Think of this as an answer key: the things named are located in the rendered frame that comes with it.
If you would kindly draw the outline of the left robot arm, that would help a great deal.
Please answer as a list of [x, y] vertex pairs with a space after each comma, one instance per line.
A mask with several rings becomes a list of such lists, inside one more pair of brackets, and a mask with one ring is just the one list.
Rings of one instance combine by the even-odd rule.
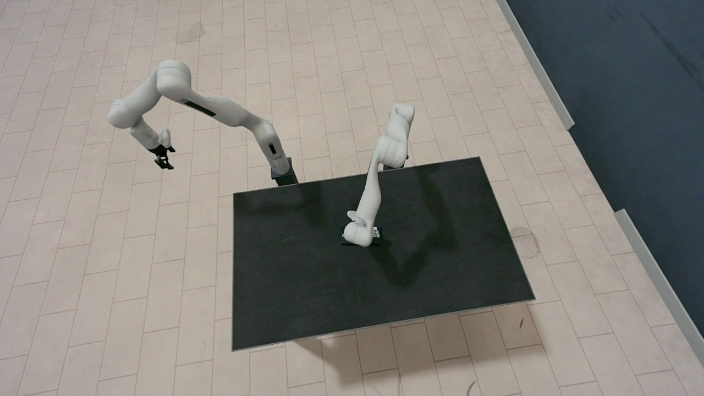
[[359, 208], [347, 213], [354, 222], [345, 227], [345, 240], [360, 246], [371, 244], [373, 224], [381, 204], [379, 164], [400, 168], [405, 163], [408, 155], [408, 135], [414, 115], [415, 108], [409, 104], [395, 103], [390, 108], [385, 135], [379, 138], [373, 151]]

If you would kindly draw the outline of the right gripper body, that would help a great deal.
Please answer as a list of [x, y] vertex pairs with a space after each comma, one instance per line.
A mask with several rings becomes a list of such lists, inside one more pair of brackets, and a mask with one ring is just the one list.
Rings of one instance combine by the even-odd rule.
[[163, 146], [163, 145], [159, 145], [156, 148], [154, 148], [153, 150], [148, 150], [148, 151], [150, 151], [151, 153], [155, 153], [156, 156], [160, 155], [160, 157], [164, 157], [165, 155], [163, 153], [163, 150], [166, 150], [167, 154], [168, 154], [168, 148], [165, 148], [165, 146]]

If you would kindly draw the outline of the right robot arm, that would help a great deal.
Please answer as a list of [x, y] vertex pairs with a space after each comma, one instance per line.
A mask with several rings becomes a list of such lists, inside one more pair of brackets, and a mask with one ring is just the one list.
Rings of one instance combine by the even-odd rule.
[[[158, 68], [158, 69], [157, 69]], [[229, 127], [245, 127], [256, 137], [257, 144], [266, 156], [275, 174], [288, 172], [290, 165], [280, 139], [271, 122], [256, 116], [226, 97], [202, 97], [191, 88], [191, 72], [186, 64], [167, 59], [156, 67], [146, 81], [123, 100], [115, 100], [108, 114], [108, 122], [116, 128], [126, 129], [131, 136], [148, 150], [159, 145], [171, 146], [171, 132], [163, 128], [158, 134], [142, 117], [162, 97], [180, 105], [211, 116]], [[119, 107], [120, 106], [120, 107]]]

